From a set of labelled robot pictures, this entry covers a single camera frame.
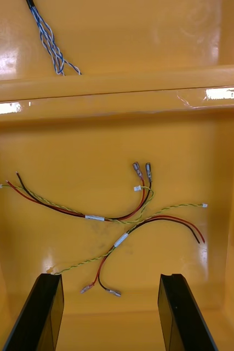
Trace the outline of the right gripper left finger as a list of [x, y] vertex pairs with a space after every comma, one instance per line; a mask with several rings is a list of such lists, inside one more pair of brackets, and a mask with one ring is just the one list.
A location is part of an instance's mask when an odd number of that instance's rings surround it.
[[3, 350], [56, 350], [63, 312], [62, 275], [40, 274]]

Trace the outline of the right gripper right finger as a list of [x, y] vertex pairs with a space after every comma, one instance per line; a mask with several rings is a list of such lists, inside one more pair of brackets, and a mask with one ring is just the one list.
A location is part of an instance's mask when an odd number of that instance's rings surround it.
[[166, 350], [218, 350], [183, 275], [161, 275], [158, 311]]

